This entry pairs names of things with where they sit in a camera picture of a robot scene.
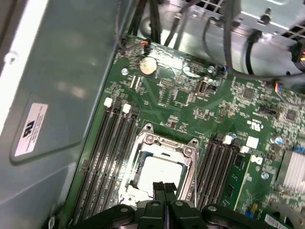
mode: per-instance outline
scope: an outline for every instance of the heatsink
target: heatsink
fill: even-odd
[[[285,151],[276,182],[283,188],[295,193],[304,193],[305,155]]]

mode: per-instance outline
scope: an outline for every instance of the gray metal surface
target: gray metal surface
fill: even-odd
[[[38,229],[66,199],[115,53],[117,2],[50,0],[0,137],[0,228]],[[48,110],[34,151],[14,157],[32,103]]]
[[[237,20],[263,32],[280,34],[286,32],[302,14],[302,0],[239,0]],[[265,12],[270,9],[271,21],[267,25],[258,23]]]

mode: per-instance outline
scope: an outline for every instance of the expansion slot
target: expansion slot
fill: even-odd
[[[210,139],[204,154],[202,166],[197,178],[197,207],[219,204],[228,179],[230,168],[238,152],[233,141],[231,145],[222,143],[223,135],[217,134]]]

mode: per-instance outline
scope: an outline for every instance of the dimm slot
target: dimm slot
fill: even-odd
[[[116,153],[117,153],[117,151],[119,149],[119,146],[121,145],[121,142],[122,142],[122,136],[123,136],[124,130],[126,128],[127,121],[128,121],[128,117],[127,116],[123,117],[123,121],[120,123],[120,126],[117,129],[118,131],[116,131],[116,137],[113,138],[113,140],[114,140],[113,148],[112,148],[112,150],[109,149],[109,152],[107,153],[107,156],[109,156],[110,158],[108,159],[106,168],[105,168],[103,174],[101,175],[101,180],[102,180],[101,184],[100,184],[101,186],[100,187],[97,186],[97,194],[98,195],[97,195],[97,198],[94,201],[93,208],[92,208],[92,211],[91,211],[89,217],[92,216],[92,214],[96,211],[96,208],[98,207],[98,203],[100,202],[100,200],[103,196],[105,186],[106,186],[107,181],[109,179],[109,174],[111,172],[114,160],[116,158]]]
[[[221,180],[220,185],[219,185],[220,188],[218,189],[217,195],[216,195],[218,200],[221,198],[221,196],[223,194],[224,185],[225,185],[225,183],[228,179],[230,168],[233,165],[235,157],[236,157],[236,150],[235,150],[235,147],[233,146],[233,148],[230,148],[229,153],[226,155],[225,161],[228,162],[228,163],[225,164],[225,168],[222,170],[224,175],[222,176],[222,180]]]
[[[97,138],[98,139],[102,139],[101,136],[104,136],[105,134],[105,131],[107,129],[107,126],[108,126],[108,123],[110,121],[110,119],[112,119],[112,117],[110,116],[111,115],[111,108],[108,108],[108,109],[105,109],[105,113],[104,113],[104,116],[102,118],[102,123],[101,123],[101,126],[100,126],[100,129],[98,131],[98,136]],[[74,210],[73,210],[73,217],[74,217],[74,223],[77,223],[78,222],[78,217],[81,213],[81,202],[82,202],[82,196],[83,196],[83,193],[84,193],[84,190],[85,190],[85,187],[88,186],[88,183],[89,183],[89,176],[91,174],[90,172],[90,168],[92,167],[93,165],[93,161],[96,157],[96,148],[99,146],[100,142],[96,142],[94,147],[93,147],[93,154],[90,155],[90,158],[89,158],[89,162],[87,163],[87,167],[84,171],[84,176],[83,176],[83,179],[82,179],[82,182],[81,182],[81,188],[80,188],[80,191],[78,192],[78,195],[77,195],[77,199],[76,199],[76,204],[75,204],[75,207],[74,207]]]
[[[128,128],[127,137],[126,137],[125,142],[123,144],[122,151],[118,153],[118,158],[116,158],[117,164],[115,166],[115,170],[114,170],[114,173],[113,173],[113,176],[112,176],[110,187],[106,190],[106,194],[105,194],[106,199],[104,201],[104,204],[102,206],[100,205],[100,209],[98,209],[99,212],[106,210],[106,207],[110,203],[110,200],[111,200],[112,197],[109,194],[114,191],[115,185],[117,183],[117,178],[119,176],[120,169],[123,165],[124,159],[125,159],[125,157],[127,155],[127,152],[128,152],[128,145],[131,142],[131,138],[135,134],[136,122],[137,122],[137,116],[132,117],[132,121],[131,121],[130,127]]]
[[[97,166],[94,168],[94,170],[92,172],[93,173],[92,182],[90,184],[90,187],[88,187],[87,198],[85,200],[83,211],[81,213],[82,220],[85,220],[87,218],[89,211],[91,210],[92,199],[94,198],[94,193],[95,193],[94,191],[96,188],[96,183],[99,178],[98,173],[100,172],[100,170],[102,168],[102,165],[103,165],[106,155],[107,155],[106,152],[108,151],[108,148],[110,147],[112,137],[113,137],[114,133],[116,132],[117,126],[119,125],[118,121],[120,120],[120,117],[121,117],[119,109],[114,108],[112,111],[112,115],[113,115],[113,120],[112,120],[110,129],[109,129],[109,132],[107,133],[107,136],[105,138],[106,140],[101,142],[102,149],[99,153],[99,157],[97,160]]]
[[[216,161],[218,159],[219,156],[221,156],[220,151],[222,150],[221,146],[216,145],[215,147],[213,147],[212,152],[207,152],[209,154],[211,154],[212,156],[210,157],[210,160],[208,161],[207,165],[205,166],[205,172],[203,175],[203,181],[201,183],[202,185],[202,191],[197,195],[199,196],[199,203],[197,204],[198,207],[202,208],[205,206],[206,204],[206,199],[208,198],[208,196],[206,195],[207,193],[207,189],[211,189],[212,187],[209,186],[209,184],[211,183],[211,179],[213,177],[213,172],[216,169]]]
[[[223,152],[222,152],[222,155],[227,155],[229,154],[229,150],[230,150],[230,146],[224,146],[223,148]],[[225,164],[227,163],[226,159],[222,159],[219,163],[219,169],[220,169],[220,172],[219,174],[223,174],[223,170],[224,170],[224,167],[225,167]],[[215,177],[215,187],[216,188],[213,188],[213,191],[210,193],[211,197],[212,197],[212,200],[211,202],[213,204],[218,204],[219,203],[219,196],[218,196],[218,190],[219,190],[219,187],[222,185],[222,179],[221,179],[222,176],[217,176]]]
[[[220,150],[218,151],[218,155],[216,156],[216,159],[212,165],[212,170],[209,175],[209,181],[206,185],[207,189],[203,192],[204,206],[207,204],[214,204],[213,193],[219,188],[217,186],[217,178],[222,176],[222,174],[220,173],[222,169],[221,163],[225,161],[224,153],[226,153],[226,151],[226,146],[221,146]]]

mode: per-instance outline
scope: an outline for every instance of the ram slot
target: ram slot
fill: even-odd
[[[125,139],[123,147],[122,147],[122,151],[118,153],[117,158],[116,158],[117,164],[115,165],[115,169],[114,169],[114,172],[113,172],[113,176],[112,176],[110,185],[109,185],[109,187],[108,187],[108,189],[106,190],[106,193],[105,193],[106,199],[105,199],[103,205],[100,204],[99,209],[95,213],[106,210],[107,206],[110,203],[110,200],[112,198],[110,193],[114,192],[115,186],[117,184],[117,179],[118,179],[118,176],[120,174],[120,170],[122,168],[124,159],[128,155],[128,145],[130,144],[131,139],[135,134],[136,123],[137,123],[137,115],[133,115],[131,117],[131,122],[130,122],[129,128],[127,128],[128,131],[127,131],[126,139]]]
[[[206,154],[211,154],[209,157],[207,164],[203,166],[203,179],[201,183],[197,183],[197,185],[201,188],[201,191],[197,194],[199,197],[199,201],[197,202],[197,206],[203,208],[205,203],[207,202],[207,190],[210,189],[209,183],[211,182],[213,171],[215,171],[217,158],[221,156],[222,147],[219,145],[214,145],[212,147],[213,151],[205,152]]]
[[[217,190],[217,194],[216,194],[216,200],[217,200],[217,204],[219,204],[219,201],[220,201],[220,198],[223,194],[223,191],[224,191],[224,185],[228,179],[228,176],[229,176],[229,172],[230,172],[230,168],[232,167],[234,161],[235,161],[235,158],[236,158],[236,155],[237,155],[237,152],[236,151],[236,148],[233,146],[231,146],[229,152],[226,154],[226,158],[225,158],[225,166],[223,167],[221,173],[223,174],[222,175],[222,179],[220,180],[220,183],[218,185],[219,189]]]
[[[97,198],[94,201],[93,207],[92,207],[92,212],[90,213],[89,217],[92,216],[92,214],[96,211],[96,209],[99,207],[99,202],[101,201],[101,198],[103,197],[104,190],[106,188],[106,184],[109,181],[109,175],[111,173],[113,163],[115,162],[116,154],[118,152],[119,146],[122,143],[123,139],[123,134],[124,130],[127,125],[128,118],[124,117],[123,121],[121,122],[120,127],[118,128],[118,131],[116,133],[116,136],[113,138],[114,139],[114,145],[112,149],[109,149],[107,153],[107,163],[106,167],[104,169],[104,172],[101,174],[101,184],[100,186],[97,186]]]
[[[224,167],[227,164],[226,156],[229,153],[229,148],[230,146],[223,145],[222,150],[219,153],[218,158],[216,159],[217,164],[213,168],[210,183],[207,185],[209,189],[206,194],[207,198],[205,200],[204,205],[217,203],[217,198],[215,196],[220,188],[221,181],[223,180]]]
[[[114,108],[112,111],[112,114],[114,116],[113,121],[111,123],[111,127],[109,129],[108,135],[105,138],[105,141],[102,141],[101,144],[101,150],[100,150],[100,156],[98,158],[97,161],[97,167],[95,167],[94,171],[93,171],[93,181],[91,182],[88,194],[87,194],[87,198],[84,204],[84,208],[81,214],[81,219],[85,220],[88,218],[88,216],[91,214],[90,212],[92,211],[93,208],[93,201],[97,195],[97,190],[99,187],[99,178],[100,178],[100,171],[102,169],[102,166],[105,163],[105,159],[107,158],[107,152],[109,150],[109,147],[111,146],[111,142],[113,139],[115,139],[116,136],[116,132],[118,130],[118,128],[120,128],[120,126],[122,125],[122,116],[120,114],[120,111],[118,108]]]
[[[94,162],[96,161],[96,158],[99,156],[98,148],[100,147],[101,142],[105,137],[105,134],[107,133],[106,131],[109,129],[110,123],[112,122],[113,119],[113,116],[111,116],[111,111],[112,111],[111,108],[107,108],[105,110],[104,116],[102,118],[102,123],[98,131],[98,136],[97,136],[98,140],[94,144],[93,153],[90,155],[89,162],[87,163],[87,167],[85,168],[84,171],[84,176],[81,182],[81,188],[80,191],[78,192],[75,208],[73,211],[74,223],[77,223],[79,221],[80,214],[84,205],[84,199],[86,199],[87,197],[86,191],[90,186],[90,182],[93,177],[92,167]]]
[[[219,189],[217,185],[217,179],[221,179],[222,177],[222,166],[221,164],[225,163],[225,155],[228,152],[228,147],[226,145],[221,146],[216,159],[213,163],[213,167],[211,169],[209,180],[205,185],[205,191],[203,192],[204,201],[203,206],[208,204],[215,204],[215,200],[213,199],[214,193]]]
[[[224,170],[226,168],[226,164],[228,163],[227,161],[227,155],[230,153],[230,146],[229,145],[224,145],[223,146],[223,150],[222,150],[222,158],[220,158],[218,166],[217,166],[217,174],[219,176],[215,176],[214,179],[214,185],[213,185],[213,189],[211,190],[211,192],[208,194],[209,196],[211,196],[210,202],[211,204],[218,204],[218,190],[220,189],[220,185],[222,184],[222,177],[223,177],[223,173]]]

